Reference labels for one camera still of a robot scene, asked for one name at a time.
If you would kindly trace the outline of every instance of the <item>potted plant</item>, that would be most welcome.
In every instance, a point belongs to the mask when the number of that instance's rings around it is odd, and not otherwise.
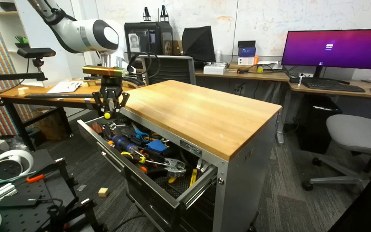
[[[15,39],[18,41],[18,43],[15,43],[17,48],[30,47],[27,38],[20,35],[16,35]]]

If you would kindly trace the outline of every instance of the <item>yellow ball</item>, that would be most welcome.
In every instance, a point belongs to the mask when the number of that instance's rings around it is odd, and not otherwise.
[[[105,114],[104,114],[104,118],[105,118],[105,119],[110,119],[110,118],[111,118],[111,114],[108,113],[108,112],[105,113]]]

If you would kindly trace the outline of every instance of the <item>tool cabinet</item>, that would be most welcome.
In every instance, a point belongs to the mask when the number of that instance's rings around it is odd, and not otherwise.
[[[210,164],[191,187],[173,193],[96,134],[94,121],[79,120],[83,137],[125,178],[128,198],[162,232],[246,232],[257,215],[281,106],[177,81],[128,93],[121,114]]]

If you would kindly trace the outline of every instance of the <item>black mesh chair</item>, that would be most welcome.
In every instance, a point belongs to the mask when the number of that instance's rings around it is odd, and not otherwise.
[[[194,61],[192,57],[186,56],[157,56],[160,61],[160,70],[157,75],[152,78],[147,78],[146,82],[148,85],[155,83],[176,80],[184,83],[196,85],[195,82],[195,71]],[[150,59],[146,55],[140,55],[139,58],[143,63],[144,70],[148,69],[145,73],[146,77],[154,75],[158,70],[158,61],[156,57],[151,56]]]

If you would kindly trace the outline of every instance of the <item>paper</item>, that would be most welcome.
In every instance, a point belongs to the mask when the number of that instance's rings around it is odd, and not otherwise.
[[[73,92],[80,85],[82,85],[82,81],[62,81],[56,84],[56,86],[50,89],[47,93]]]
[[[257,64],[271,64],[271,63],[278,63],[277,60],[260,60]]]

